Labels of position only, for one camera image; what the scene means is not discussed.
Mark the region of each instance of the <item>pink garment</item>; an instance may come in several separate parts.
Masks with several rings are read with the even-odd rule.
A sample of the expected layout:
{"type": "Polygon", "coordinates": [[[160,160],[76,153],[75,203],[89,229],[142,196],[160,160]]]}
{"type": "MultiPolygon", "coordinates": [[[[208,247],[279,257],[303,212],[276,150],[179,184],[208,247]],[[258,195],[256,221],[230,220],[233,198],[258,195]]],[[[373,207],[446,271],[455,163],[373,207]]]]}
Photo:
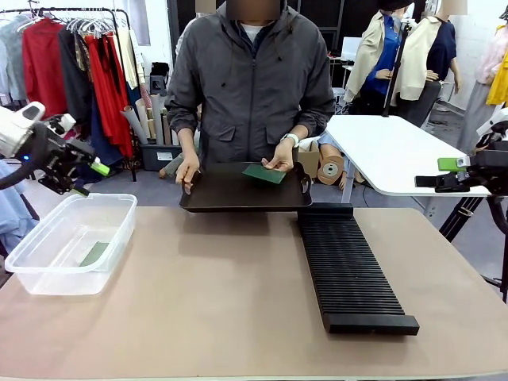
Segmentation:
{"type": "Polygon", "coordinates": [[[480,67],[476,70],[476,80],[482,84],[487,84],[489,74],[498,74],[508,50],[508,28],[503,26],[495,34],[491,45],[489,46],[487,53],[483,57],[483,62],[480,67]]]}

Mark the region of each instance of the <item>green card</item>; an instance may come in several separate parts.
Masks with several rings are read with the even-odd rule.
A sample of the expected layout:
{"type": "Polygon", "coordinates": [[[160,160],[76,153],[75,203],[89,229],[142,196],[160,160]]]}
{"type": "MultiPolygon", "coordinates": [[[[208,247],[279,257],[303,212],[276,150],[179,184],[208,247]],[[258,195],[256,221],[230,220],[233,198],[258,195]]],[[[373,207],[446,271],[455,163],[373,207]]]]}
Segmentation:
{"type": "Polygon", "coordinates": [[[107,243],[97,242],[79,266],[86,267],[97,262],[107,247],[107,243]]]}
{"type": "Polygon", "coordinates": [[[268,181],[269,183],[280,184],[286,172],[276,171],[274,169],[266,169],[259,164],[251,164],[245,171],[242,172],[244,175],[254,177],[256,179],[268,181]]]}

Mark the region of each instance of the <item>hand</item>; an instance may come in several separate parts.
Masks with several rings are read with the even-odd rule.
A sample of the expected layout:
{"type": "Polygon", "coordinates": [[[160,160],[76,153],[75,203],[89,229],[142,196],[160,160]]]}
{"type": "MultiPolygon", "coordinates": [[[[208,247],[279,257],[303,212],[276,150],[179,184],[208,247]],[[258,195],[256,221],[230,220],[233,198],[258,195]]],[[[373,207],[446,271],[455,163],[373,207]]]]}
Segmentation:
{"type": "Polygon", "coordinates": [[[375,77],[377,79],[391,79],[393,74],[394,73],[392,71],[389,71],[388,69],[383,69],[375,73],[375,77]]]}
{"type": "Polygon", "coordinates": [[[439,79],[439,75],[434,73],[432,70],[427,71],[427,81],[428,82],[434,82],[434,81],[437,81],[438,79],[439,79]]]}
{"type": "Polygon", "coordinates": [[[275,149],[273,160],[268,163],[268,160],[263,159],[261,163],[267,169],[275,169],[276,171],[289,172],[293,169],[293,147],[294,139],[288,137],[281,141],[275,149]]]}
{"type": "Polygon", "coordinates": [[[199,171],[199,158],[195,152],[192,152],[183,159],[183,163],[176,171],[176,183],[185,184],[185,189],[188,191],[192,188],[192,178],[194,174],[199,171]]]}
{"type": "Polygon", "coordinates": [[[487,77],[487,85],[491,85],[494,83],[495,80],[495,74],[489,73],[489,76],[487,77]]]}
{"type": "Polygon", "coordinates": [[[455,94],[459,94],[460,88],[462,88],[462,78],[455,77],[455,94]]]}

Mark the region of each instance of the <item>black tray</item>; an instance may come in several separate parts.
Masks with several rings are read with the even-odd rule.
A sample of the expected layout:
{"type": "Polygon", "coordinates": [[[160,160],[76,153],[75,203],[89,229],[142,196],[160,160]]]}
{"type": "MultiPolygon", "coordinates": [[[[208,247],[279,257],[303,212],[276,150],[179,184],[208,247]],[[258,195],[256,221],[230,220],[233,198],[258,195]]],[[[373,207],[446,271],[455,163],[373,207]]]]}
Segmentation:
{"type": "Polygon", "coordinates": [[[192,213],[291,212],[312,205],[310,177],[294,163],[280,184],[254,179],[242,172],[251,163],[215,164],[194,177],[180,206],[192,213]]]}

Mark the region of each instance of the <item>plastic container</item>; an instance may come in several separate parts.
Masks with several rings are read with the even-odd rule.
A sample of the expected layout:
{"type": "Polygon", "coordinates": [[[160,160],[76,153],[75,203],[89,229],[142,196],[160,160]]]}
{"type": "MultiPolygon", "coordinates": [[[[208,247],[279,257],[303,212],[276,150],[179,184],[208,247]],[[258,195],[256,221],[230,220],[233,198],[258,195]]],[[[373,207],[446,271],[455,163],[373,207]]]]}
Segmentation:
{"type": "Polygon", "coordinates": [[[73,195],[10,253],[6,270],[30,294],[98,294],[133,234],[136,205],[131,194],[73,195]],[[97,243],[108,245],[93,263],[83,265],[97,243]]]}

